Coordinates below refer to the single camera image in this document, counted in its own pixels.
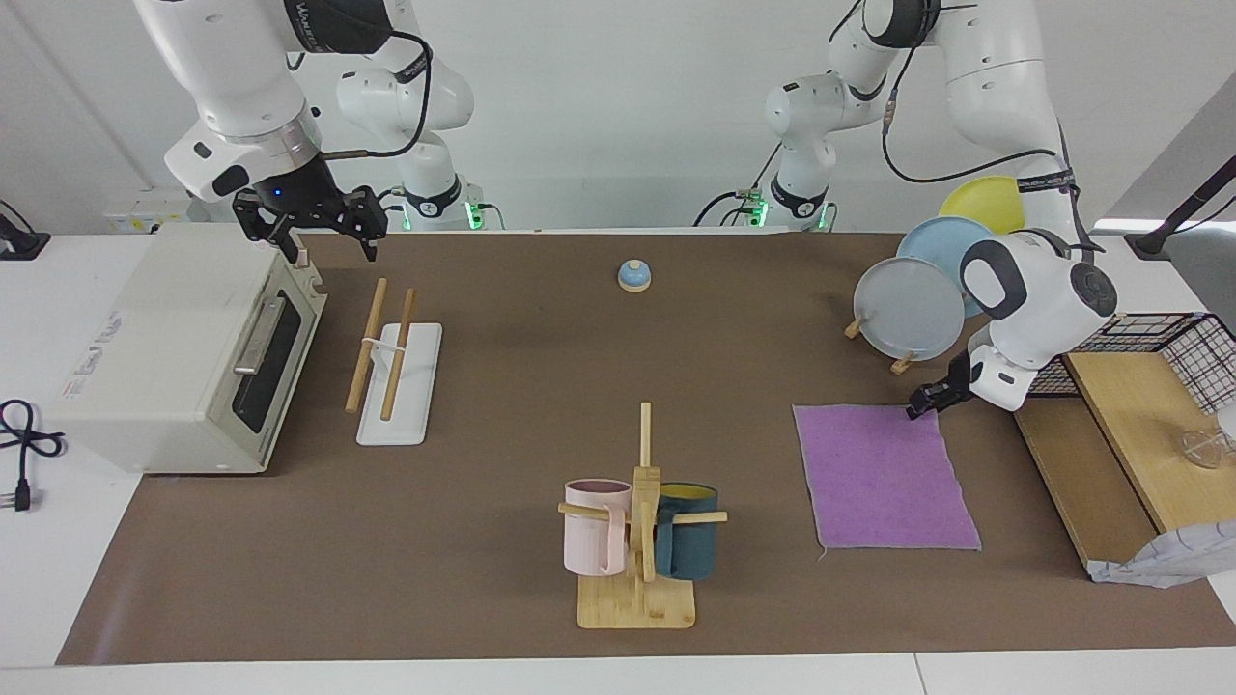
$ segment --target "wooden shelf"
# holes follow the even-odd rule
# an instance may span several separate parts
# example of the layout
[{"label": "wooden shelf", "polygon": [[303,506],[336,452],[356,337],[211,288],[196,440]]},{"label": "wooden shelf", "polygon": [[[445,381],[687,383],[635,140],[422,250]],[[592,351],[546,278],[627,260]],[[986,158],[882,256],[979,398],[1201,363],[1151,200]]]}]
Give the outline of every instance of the wooden shelf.
[{"label": "wooden shelf", "polygon": [[1127,561],[1158,535],[1082,398],[1031,398],[1016,417],[1083,565]]},{"label": "wooden shelf", "polygon": [[1201,469],[1180,454],[1185,432],[1216,423],[1162,355],[1074,354],[1065,365],[1159,532],[1236,518],[1236,469]]}]

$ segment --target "brown table mat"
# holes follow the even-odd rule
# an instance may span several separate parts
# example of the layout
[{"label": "brown table mat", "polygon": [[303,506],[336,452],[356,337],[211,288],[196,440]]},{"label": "brown table mat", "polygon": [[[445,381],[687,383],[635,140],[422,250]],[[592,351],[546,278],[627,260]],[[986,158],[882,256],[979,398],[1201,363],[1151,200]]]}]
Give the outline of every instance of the brown table mat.
[{"label": "brown table mat", "polygon": [[[147,477],[62,664],[1082,649],[1236,644],[1206,582],[1091,584],[1009,413],[942,429],[983,552],[819,558],[792,404],[901,403],[845,340],[868,235],[400,236],[376,265],[307,237],[330,302],[271,470]],[[627,294],[622,261],[653,287]],[[361,448],[342,412],[379,275],[445,325],[429,438]],[[398,301],[388,302],[396,320]],[[562,484],[627,479],[641,399],[654,463],[721,490],[713,578],[688,631],[582,631]]]}]

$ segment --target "purple napkin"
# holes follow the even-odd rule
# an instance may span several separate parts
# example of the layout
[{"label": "purple napkin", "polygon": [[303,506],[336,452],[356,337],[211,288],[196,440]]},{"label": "purple napkin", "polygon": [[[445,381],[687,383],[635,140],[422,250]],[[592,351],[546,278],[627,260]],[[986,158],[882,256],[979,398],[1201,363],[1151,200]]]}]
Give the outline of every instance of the purple napkin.
[{"label": "purple napkin", "polygon": [[936,413],[900,406],[795,406],[824,548],[981,548]]}]

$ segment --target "light blue plate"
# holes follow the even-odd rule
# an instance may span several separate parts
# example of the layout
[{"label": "light blue plate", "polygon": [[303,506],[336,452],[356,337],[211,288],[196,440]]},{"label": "light blue plate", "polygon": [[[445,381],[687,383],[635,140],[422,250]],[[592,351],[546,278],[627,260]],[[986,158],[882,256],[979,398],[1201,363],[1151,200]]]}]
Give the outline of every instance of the light blue plate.
[{"label": "light blue plate", "polygon": [[965,298],[967,318],[976,317],[983,308],[962,286],[962,257],[970,246],[993,236],[990,229],[969,218],[933,218],[910,230],[897,246],[897,256],[927,261],[944,271]]}]

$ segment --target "mug rack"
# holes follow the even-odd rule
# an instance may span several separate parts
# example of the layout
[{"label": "mug rack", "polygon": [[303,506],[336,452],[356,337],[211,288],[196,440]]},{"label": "mug rack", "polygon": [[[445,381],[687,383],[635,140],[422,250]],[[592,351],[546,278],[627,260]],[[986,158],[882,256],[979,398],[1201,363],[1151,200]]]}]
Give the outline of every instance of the mug rack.
[{"label": "mug rack", "polygon": [[[576,622],[586,629],[685,629],[695,625],[695,582],[658,576],[653,529],[661,497],[661,469],[653,465],[653,404],[639,412],[639,466],[632,475],[627,569],[613,576],[578,578]],[[560,503],[559,513],[606,519],[597,507]],[[675,514],[675,524],[724,523],[727,512]]]}]

